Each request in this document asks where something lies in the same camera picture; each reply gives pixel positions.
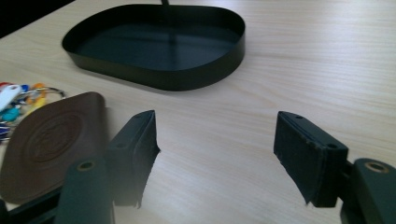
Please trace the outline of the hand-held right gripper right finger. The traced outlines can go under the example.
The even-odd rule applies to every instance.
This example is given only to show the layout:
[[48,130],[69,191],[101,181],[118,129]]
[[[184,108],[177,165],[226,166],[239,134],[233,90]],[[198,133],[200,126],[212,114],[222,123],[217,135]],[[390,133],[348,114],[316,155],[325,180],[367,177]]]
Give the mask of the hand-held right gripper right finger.
[[315,207],[335,207],[344,184],[348,148],[301,115],[279,111],[274,153]]

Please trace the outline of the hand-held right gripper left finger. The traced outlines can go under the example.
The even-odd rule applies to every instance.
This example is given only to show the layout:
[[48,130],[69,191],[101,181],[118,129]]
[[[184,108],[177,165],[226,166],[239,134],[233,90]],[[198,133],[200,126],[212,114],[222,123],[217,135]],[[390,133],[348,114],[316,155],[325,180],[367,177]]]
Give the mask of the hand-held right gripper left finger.
[[155,111],[134,115],[110,141],[106,168],[113,202],[140,207],[153,164],[160,153]]

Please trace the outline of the brown leather wallet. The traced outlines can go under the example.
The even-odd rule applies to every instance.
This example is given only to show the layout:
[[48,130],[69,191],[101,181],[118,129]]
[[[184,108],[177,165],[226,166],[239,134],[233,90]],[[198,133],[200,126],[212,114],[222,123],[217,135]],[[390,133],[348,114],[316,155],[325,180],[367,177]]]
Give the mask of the brown leather wallet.
[[106,104],[85,92],[45,105],[21,121],[0,167],[0,197],[22,204],[59,188],[75,161],[104,153]]

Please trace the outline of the black key rack with tray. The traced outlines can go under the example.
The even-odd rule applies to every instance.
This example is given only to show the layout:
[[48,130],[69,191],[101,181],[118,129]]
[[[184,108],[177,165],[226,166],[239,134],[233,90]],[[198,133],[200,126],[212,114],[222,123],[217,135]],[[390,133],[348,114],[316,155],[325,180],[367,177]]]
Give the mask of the black key rack with tray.
[[229,76],[245,56],[246,24],[222,7],[132,4],[74,26],[62,46],[82,69],[164,91]]

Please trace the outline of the key bunch with coloured tags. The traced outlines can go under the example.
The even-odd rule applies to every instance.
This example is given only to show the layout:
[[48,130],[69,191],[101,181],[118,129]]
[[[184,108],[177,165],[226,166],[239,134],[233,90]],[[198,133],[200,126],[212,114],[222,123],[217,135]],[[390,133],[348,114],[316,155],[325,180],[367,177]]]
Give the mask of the key bunch with coloured tags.
[[10,139],[22,119],[44,106],[52,93],[61,100],[66,98],[63,90],[40,82],[34,85],[0,82],[0,145]]

